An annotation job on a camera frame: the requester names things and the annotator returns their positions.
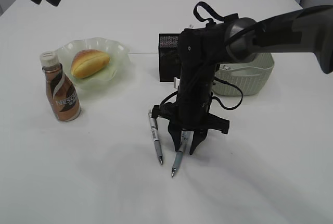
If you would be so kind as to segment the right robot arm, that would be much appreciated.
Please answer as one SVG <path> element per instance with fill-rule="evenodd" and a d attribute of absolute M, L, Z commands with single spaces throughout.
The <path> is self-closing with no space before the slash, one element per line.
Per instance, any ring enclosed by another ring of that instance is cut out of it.
<path fill-rule="evenodd" d="M 274 16 L 262 21 L 218 15 L 199 2 L 210 17 L 203 28 L 184 29 L 178 36 L 180 84 L 152 109 L 154 118 L 169 121 L 174 148 L 181 146 L 182 131 L 193 132 L 190 151 L 207 137 L 210 129 L 228 133 L 229 121 L 209 112 L 215 73 L 220 64 L 243 64 L 258 53 L 313 53 L 325 74 L 332 72 L 332 6 L 320 5 Z"/>

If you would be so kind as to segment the black covered right gripper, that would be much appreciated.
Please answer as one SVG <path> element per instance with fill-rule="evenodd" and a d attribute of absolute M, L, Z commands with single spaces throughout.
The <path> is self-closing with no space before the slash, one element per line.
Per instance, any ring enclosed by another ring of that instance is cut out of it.
<path fill-rule="evenodd" d="M 229 120 L 210 113 L 213 98 L 211 88 L 194 89 L 181 98 L 182 95 L 180 91 L 176 91 L 170 96 L 176 96 L 177 101 L 154 105 L 152 118 L 164 118 L 169 121 L 168 132 L 173 140 L 175 151 L 180 148 L 182 131 L 193 131 L 189 151 L 192 155 L 198 145 L 206 139 L 209 129 L 228 134 Z"/>

